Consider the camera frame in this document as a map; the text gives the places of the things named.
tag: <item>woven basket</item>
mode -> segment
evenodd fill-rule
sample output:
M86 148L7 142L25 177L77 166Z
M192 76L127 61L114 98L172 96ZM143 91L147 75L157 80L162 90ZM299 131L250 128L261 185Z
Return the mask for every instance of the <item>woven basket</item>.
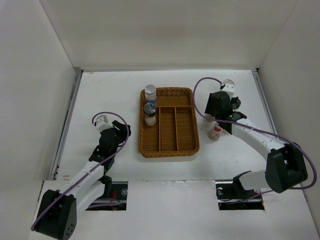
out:
M145 123L145 91L140 94L139 152L145 158L192 156L199 135L192 91L184 87L156 89L156 124Z

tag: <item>white table surface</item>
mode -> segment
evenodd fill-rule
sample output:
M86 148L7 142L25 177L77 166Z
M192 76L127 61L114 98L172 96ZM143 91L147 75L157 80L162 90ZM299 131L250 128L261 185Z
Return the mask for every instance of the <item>white table surface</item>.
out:
M46 181L41 195L63 182ZM70 239L319 239L301 191L266 194L265 210L238 211L219 211L215 193L211 180L129 181L126 211L86 211L77 218ZM30 232L29 240L52 238Z
M271 130L250 70L167 70L86 72L77 94L70 127L61 157L58 180L69 180L88 161L100 134L91 118L101 111L115 112L131 125L132 135L116 156L108 175L114 181L128 180L217 180L231 179L248 170L266 168L264 159L242 140L223 134L219 141L207 137L208 125L197 114L200 150L194 156L144 158L138 151L140 92L148 84L156 87L187 87L193 90L198 79L215 77L235 82L240 111L264 130ZM213 80L197 89L196 104L204 112L209 93L219 91ZM109 121L116 120L109 116Z

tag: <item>tray divider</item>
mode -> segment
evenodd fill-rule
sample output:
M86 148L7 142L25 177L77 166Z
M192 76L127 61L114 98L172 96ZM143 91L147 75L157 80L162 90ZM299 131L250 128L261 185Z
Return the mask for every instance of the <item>tray divider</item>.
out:
M176 108L176 107L174 107L174 122L175 122L176 150L179 151L179 144L178 144L178 125L177 125L177 108Z
M158 126L159 126L159 152L161 152L161 107L158 107Z

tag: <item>purple cable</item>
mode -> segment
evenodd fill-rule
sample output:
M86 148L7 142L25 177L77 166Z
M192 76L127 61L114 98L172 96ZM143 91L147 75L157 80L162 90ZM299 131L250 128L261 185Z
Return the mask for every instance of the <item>purple cable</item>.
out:
M293 145L295 148L297 148L297 149L302 153L302 155L306 158L306 160L307 160L308 163L310 164L310 166L311 166L311 168L312 168L312 172L313 172L313 180L312 180L312 182L311 182L309 185L307 185L307 186L292 187L291 189L295 189L295 190L309 189L309 188L313 187L313 186L316 184L316 182L317 182L317 170L316 170L316 167L315 167L314 163L312 162L312 160L311 160L311 158L308 156L308 154L307 154L304 150L302 150L302 149L300 148L300 146L298 146L298 145L297 145L296 143L294 143L293 141L289 140L288 138L286 138L286 137L284 137L284 136L280 136L280 135L278 135L278 134L275 134L275 133L273 133L273 132L268 132L268 131L260 130L260 129L258 129L258 128L250 127L250 126L247 126L247 125L242 124L242 123L239 123L239 122L228 121L228 120L220 120L220 119L215 119L215 118L212 118L212 117L208 117L208 116L203 115L203 114L199 111L199 109L197 108L197 106L196 106L195 94L196 94L196 89L197 89L199 83L202 82L203 80L206 80L206 79L215 80L215 81L217 81L218 83L220 83L221 85L223 84L220 80L218 80L218 79L216 79L216 78L214 78L214 77L203 77L203 78L201 78L201 79L196 83L196 85L194 86L194 89L193 89L193 93L192 93L192 100L193 100L193 105L194 105L195 110L197 111L197 113L198 113L201 117L203 117L203 118L205 118L205 119L207 119L207 120L216 121L216 122L218 122L218 123L226 123L226 124L239 125L239 126L241 126L241 127L251 129L251 130L256 131L256 132L258 132L258 133L262 133L262 134L267 134L267 135L274 136L274 137L276 137L276 138L279 138L279 139L281 139L281 140L283 140L283 141L285 141L285 142ZM272 192L272 190L270 190L270 191L265 191L265 192L261 192L261 193L255 195L255 196L252 196L252 197L250 197L250 198L248 198L248 199L246 199L246 200L238 201L238 202L245 202L245 201L247 201L247 200L249 200L249 199L252 199L252 198L261 196L262 194L270 193L270 192Z
M75 184L73 184L72 186L70 186L67 190L65 190L61 195L59 195L52 203L50 203L49 206L46 207L45 210L43 210L43 212L36 218L36 220L34 221L34 223L31 226L31 231L35 230L36 225L38 224L38 222L40 221L40 219L50 210L50 208L52 208L64 195L66 195L68 192L70 192L72 189L74 189L79 183L81 183L90 173L92 173L97 167L99 167L100 165L104 164L106 161L112 159L116 154L118 154L126 145L128 138L129 138L129 127L127 122L123 119L122 116L114 113L114 112L110 112L110 111L102 111L97 113L96 115L93 116L91 123L94 124L94 119L96 116L100 115L100 114L111 114L111 115L115 115L118 118L120 118L126 128L126 139L123 142L122 146L111 156L107 157L105 160L101 161L100 163L98 163L97 165L95 165L93 168L90 169L90 171L88 173L86 173L82 178L80 178Z

